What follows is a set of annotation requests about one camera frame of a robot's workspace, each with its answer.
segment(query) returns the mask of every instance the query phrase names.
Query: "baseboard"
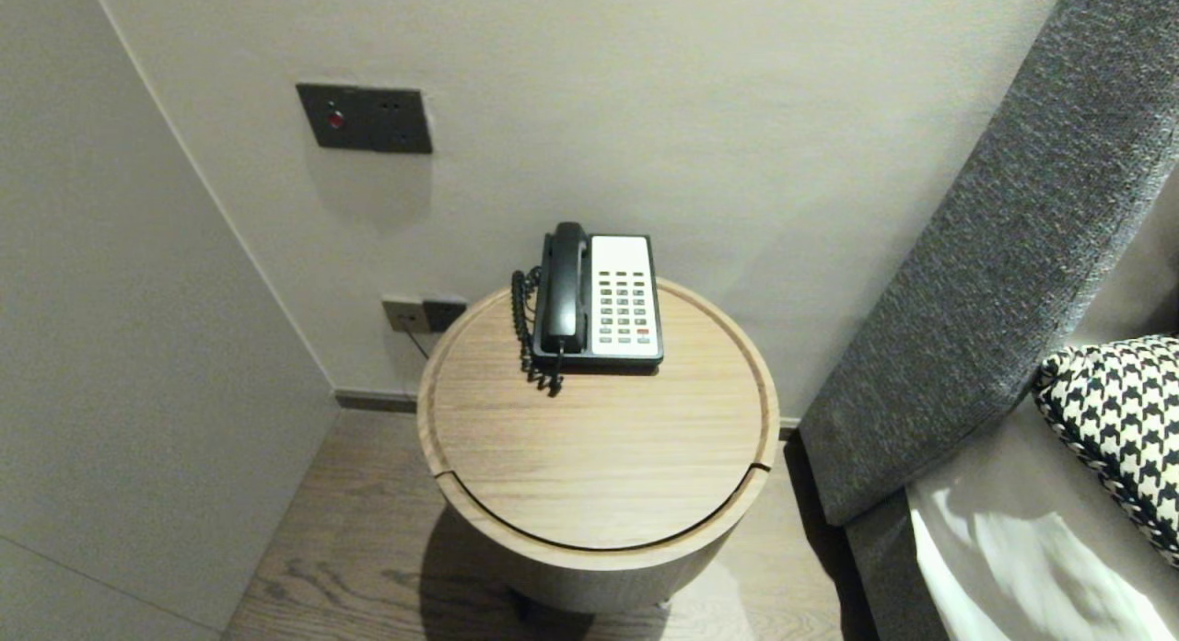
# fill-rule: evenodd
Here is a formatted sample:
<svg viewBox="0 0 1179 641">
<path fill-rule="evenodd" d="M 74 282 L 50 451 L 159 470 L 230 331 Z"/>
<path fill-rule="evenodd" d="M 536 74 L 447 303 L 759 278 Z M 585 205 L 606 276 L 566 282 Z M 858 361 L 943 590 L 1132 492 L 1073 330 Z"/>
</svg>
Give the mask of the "baseboard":
<svg viewBox="0 0 1179 641">
<path fill-rule="evenodd" d="M 334 394 L 341 409 L 358 411 L 388 411 L 389 414 L 416 414 L 417 397 L 402 392 L 376 392 L 375 390 L 337 389 Z M 801 418 L 778 419 L 778 441 L 788 440 L 798 428 Z"/>
</svg>

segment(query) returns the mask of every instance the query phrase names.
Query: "wall socket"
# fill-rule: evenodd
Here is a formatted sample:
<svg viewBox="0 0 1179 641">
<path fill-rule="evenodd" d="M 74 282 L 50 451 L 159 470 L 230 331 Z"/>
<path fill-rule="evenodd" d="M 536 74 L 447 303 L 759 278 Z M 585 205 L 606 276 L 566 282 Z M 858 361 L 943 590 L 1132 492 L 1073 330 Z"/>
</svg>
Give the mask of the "wall socket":
<svg viewBox="0 0 1179 641">
<path fill-rule="evenodd" d="M 404 297 L 383 297 L 381 305 L 389 326 L 399 333 L 441 333 L 467 311 L 461 300 L 409 300 Z"/>
</svg>

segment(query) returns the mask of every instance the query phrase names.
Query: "white wall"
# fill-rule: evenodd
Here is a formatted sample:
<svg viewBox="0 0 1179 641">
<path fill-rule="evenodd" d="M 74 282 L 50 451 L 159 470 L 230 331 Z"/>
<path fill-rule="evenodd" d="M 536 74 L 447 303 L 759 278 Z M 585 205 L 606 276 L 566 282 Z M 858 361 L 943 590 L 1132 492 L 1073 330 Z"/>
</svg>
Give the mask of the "white wall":
<svg viewBox="0 0 1179 641">
<path fill-rule="evenodd" d="M 216 639 L 335 417 L 98 0 L 0 0 L 0 639 Z"/>
<path fill-rule="evenodd" d="M 104 0 L 334 385 L 415 390 L 381 293 L 474 300 L 559 220 L 654 239 L 798 416 L 1054 0 Z M 315 146 L 298 80 L 426 92 L 433 158 Z"/>
</svg>

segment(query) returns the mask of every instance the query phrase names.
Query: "white bed sheet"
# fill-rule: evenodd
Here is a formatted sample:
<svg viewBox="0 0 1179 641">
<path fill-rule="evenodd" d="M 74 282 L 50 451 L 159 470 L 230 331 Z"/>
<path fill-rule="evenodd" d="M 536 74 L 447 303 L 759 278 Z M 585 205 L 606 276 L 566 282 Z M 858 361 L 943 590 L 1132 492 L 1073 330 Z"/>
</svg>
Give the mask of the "white bed sheet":
<svg viewBox="0 0 1179 641">
<path fill-rule="evenodd" d="M 1179 639 L 1179 571 L 1030 398 L 907 494 L 917 563 L 951 639 Z"/>
</svg>

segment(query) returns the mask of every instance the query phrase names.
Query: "wooden floor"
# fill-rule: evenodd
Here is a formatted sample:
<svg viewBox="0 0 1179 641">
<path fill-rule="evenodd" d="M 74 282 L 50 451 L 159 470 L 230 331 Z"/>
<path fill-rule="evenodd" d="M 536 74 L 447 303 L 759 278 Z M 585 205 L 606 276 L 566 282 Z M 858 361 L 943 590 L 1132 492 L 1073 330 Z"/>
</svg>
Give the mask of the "wooden floor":
<svg viewBox="0 0 1179 641">
<path fill-rule="evenodd" d="M 430 480 L 411 416 L 345 411 L 224 639 L 842 637 L 836 587 L 808 543 L 782 449 L 717 560 L 665 607 L 599 616 L 534 608 L 521 621 L 505 587 L 465 551 L 468 533 Z"/>
</svg>

